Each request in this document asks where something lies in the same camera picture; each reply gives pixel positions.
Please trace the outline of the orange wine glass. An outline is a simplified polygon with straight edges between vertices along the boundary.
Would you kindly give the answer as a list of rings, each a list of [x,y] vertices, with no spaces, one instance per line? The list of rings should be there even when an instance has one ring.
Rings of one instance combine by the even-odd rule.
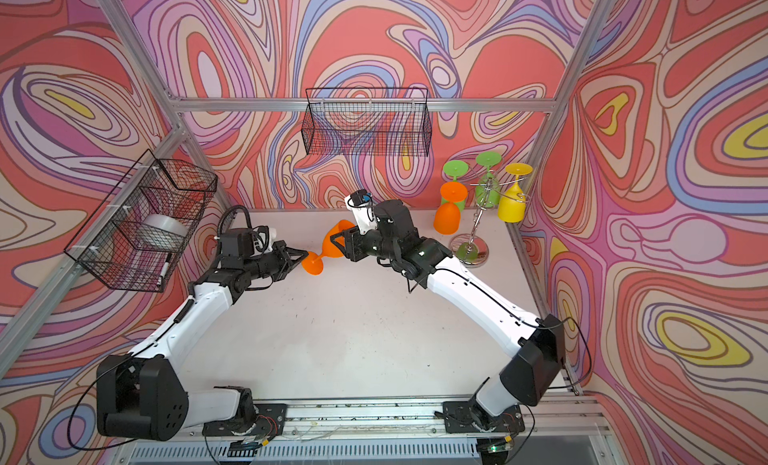
[[[349,220],[340,220],[334,225],[325,235],[322,242],[322,250],[320,254],[310,252],[308,256],[302,261],[301,265],[303,269],[310,275],[317,276],[323,272],[324,258],[340,258],[343,256],[342,251],[332,242],[331,237],[337,233],[341,233],[345,230],[351,229],[355,224]]]
[[[468,190],[465,185],[450,181],[440,187],[441,204],[433,220],[434,229],[442,235],[454,234],[460,225]]]

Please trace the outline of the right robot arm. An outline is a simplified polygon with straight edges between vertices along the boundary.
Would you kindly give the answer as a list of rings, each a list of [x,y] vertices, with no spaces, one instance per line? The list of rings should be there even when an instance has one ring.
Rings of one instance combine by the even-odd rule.
[[[399,199],[375,203],[364,189],[345,199],[354,226],[331,235],[331,244],[352,262],[377,263],[447,300],[479,325],[509,356],[469,401],[475,421],[507,409],[536,406],[565,360],[563,323],[553,315],[530,313],[477,278],[449,248],[422,236]]]

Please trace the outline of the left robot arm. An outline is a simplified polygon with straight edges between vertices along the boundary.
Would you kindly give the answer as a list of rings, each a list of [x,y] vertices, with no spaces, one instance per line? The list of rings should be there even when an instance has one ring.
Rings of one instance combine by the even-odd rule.
[[[197,341],[246,292],[284,280],[309,255],[288,246],[265,225],[218,230],[211,266],[188,286],[184,302],[147,338],[97,369],[96,428],[100,435],[167,441],[198,425],[234,435],[258,421],[247,387],[186,390],[178,376]]]

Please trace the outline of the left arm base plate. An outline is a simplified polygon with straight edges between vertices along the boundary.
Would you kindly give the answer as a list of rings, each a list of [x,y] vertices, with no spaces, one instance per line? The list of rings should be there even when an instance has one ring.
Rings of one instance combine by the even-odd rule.
[[[251,410],[234,418],[203,425],[205,437],[275,438],[283,434],[288,405],[285,403],[256,403]]]

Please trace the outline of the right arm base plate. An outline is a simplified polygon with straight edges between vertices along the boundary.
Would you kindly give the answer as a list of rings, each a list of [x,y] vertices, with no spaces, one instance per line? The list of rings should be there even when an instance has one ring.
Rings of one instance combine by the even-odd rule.
[[[526,430],[522,412],[517,405],[509,407],[498,416],[492,416],[473,400],[444,401],[434,416],[443,421],[449,434],[505,433],[516,436]]]

